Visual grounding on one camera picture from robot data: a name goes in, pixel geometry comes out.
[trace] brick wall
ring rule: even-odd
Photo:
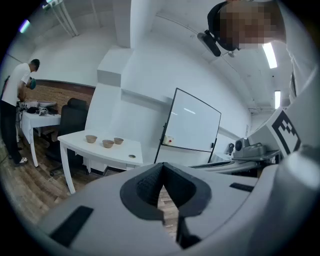
[[[86,101],[87,108],[91,103],[95,88],[65,82],[37,80],[34,90],[26,89],[27,101],[56,102],[55,109],[61,114],[61,108],[71,98]]]

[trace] black pants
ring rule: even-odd
[[[15,164],[18,164],[22,157],[18,151],[17,131],[16,131],[16,107],[1,100],[1,135],[9,155]]]

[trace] white shelf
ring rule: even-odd
[[[157,103],[161,105],[171,106],[173,98],[164,96],[164,95],[150,95],[148,93],[140,93],[137,91],[133,91],[131,89],[121,88],[122,93],[135,96],[140,98],[141,100],[145,100],[152,103]]]

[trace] man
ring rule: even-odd
[[[290,101],[301,93],[318,70],[315,45],[303,24],[278,0],[252,2],[227,0],[208,14],[209,31],[223,47],[243,49],[252,44],[281,41],[291,57],[293,74]]]
[[[39,66],[38,59],[32,60],[29,64],[23,63],[16,66],[6,83],[0,103],[2,139],[15,166],[22,166],[28,162],[26,157],[21,157],[16,141],[17,98],[21,102],[25,100],[25,87],[31,88],[35,85],[32,85],[30,73],[36,72]]]

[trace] headset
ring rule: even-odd
[[[212,52],[216,57],[219,57],[221,55],[221,51],[217,46],[217,42],[223,49],[227,50],[228,52],[232,52],[236,49],[240,50],[236,45],[227,43],[224,38],[220,37],[220,10],[227,3],[228,2],[221,2],[211,9],[207,16],[209,30],[206,30],[204,33],[201,32],[197,35],[197,38],[200,40],[200,42],[203,43],[207,50],[209,52]]]

